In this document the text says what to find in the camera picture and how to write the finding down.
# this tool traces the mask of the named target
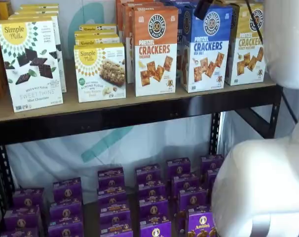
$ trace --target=cracker box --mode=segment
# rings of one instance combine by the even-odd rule
[[[100,237],[133,237],[131,220],[100,225]]]
[[[37,228],[24,228],[16,231],[6,231],[0,237],[38,237]]]
[[[126,201],[126,191],[124,186],[103,187],[98,191],[99,205],[115,203],[118,201]]]
[[[50,205],[51,219],[62,219],[71,215],[80,215],[82,212],[81,200],[78,198],[67,198]]]
[[[49,237],[82,235],[82,216],[77,215],[51,221],[48,227],[48,234]]]
[[[0,44],[14,112],[63,103],[51,18],[0,21]]]
[[[124,186],[123,168],[112,168],[98,171],[98,183],[101,187],[112,187],[115,185]]]
[[[246,3],[232,3],[233,18],[227,73],[225,81],[229,85],[262,82],[266,67],[263,44]],[[263,35],[263,5],[251,3],[251,10]]]
[[[139,184],[138,196],[140,198],[158,195],[166,195],[166,186],[161,180],[152,180]]]
[[[135,169],[136,182],[142,184],[151,180],[161,179],[159,164],[147,165]]]
[[[98,43],[119,43],[119,36],[115,34],[75,37],[75,45],[89,46]]]
[[[133,13],[136,96],[174,93],[177,8],[135,7]]]
[[[203,21],[183,9],[182,85],[188,92],[224,87],[232,8],[211,5]]]
[[[140,217],[153,215],[168,215],[168,199],[166,196],[151,196],[139,200]]]
[[[113,30],[116,34],[116,24],[82,24],[79,26],[80,31],[95,31],[95,30]]]
[[[168,216],[157,215],[140,220],[140,236],[144,237],[170,237],[171,221]]]
[[[4,222],[8,231],[16,228],[38,228],[40,232],[43,230],[39,206],[9,209],[5,213]]]
[[[217,236],[209,206],[189,207],[186,221],[187,236]]]
[[[109,203],[100,206],[100,224],[117,223],[130,219],[130,208],[127,201]]]
[[[10,20],[15,19],[23,19],[23,18],[39,18],[39,17],[51,17],[53,22],[54,28],[54,37],[55,37],[55,44],[56,44],[56,51],[50,52],[52,57],[57,57],[57,62],[59,65],[59,73],[60,73],[60,80],[61,80],[61,88],[62,92],[66,92],[66,83],[65,83],[65,70],[64,70],[64,61],[62,55],[62,48],[61,48],[61,37],[60,37],[60,30],[59,30],[59,23],[58,23],[58,14],[57,13],[21,13],[21,14],[14,14],[9,17]]]
[[[76,45],[74,57],[80,103],[125,98],[122,43]]]
[[[61,201],[65,198],[82,200],[80,177],[53,183],[53,195],[55,201]]]

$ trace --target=teal graphic on backdrop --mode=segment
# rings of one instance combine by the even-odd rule
[[[104,18],[104,6],[98,2],[91,2],[83,6],[74,15],[68,33],[68,52],[71,58],[74,54],[75,36],[74,32],[79,30],[79,26],[85,22],[94,22],[103,24],[105,22]]]

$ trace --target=blue pretzel crackers box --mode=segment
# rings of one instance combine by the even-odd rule
[[[211,5],[203,20],[195,7],[183,8],[182,85],[188,92],[224,87],[232,18],[229,5]]]

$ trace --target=orange pretzel crackers box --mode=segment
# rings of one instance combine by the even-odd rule
[[[174,93],[178,9],[135,7],[132,22],[136,96]]]
[[[164,4],[159,1],[123,4],[123,43],[125,44],[127,83],[134,82],[132,11],[134,10],[134,7],[139,6],[158,7],[164,6]]]

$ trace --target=shelf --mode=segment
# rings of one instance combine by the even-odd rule
[[[125,99],[79,103],[74,72],[68,71],[64,103],[14,113],[8,94],[0,98],[0,145],[67,136],[144,123],[180,119],[277,102],[280,88],[265,77],[263,83],[187,93],[135,97],[132,84]]]

